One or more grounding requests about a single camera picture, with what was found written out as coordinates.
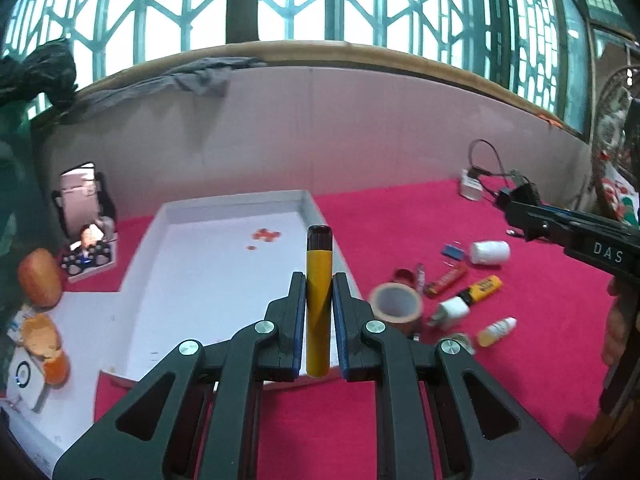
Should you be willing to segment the right hand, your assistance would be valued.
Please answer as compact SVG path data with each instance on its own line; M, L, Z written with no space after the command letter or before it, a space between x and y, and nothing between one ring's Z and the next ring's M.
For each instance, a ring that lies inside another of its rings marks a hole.
M605 332L601 352L602 362L611 367L620 362L627 341L627 322L618 304L620 303L620 291L615 278L608 283L608 294L613 298L611 309L605 323Z

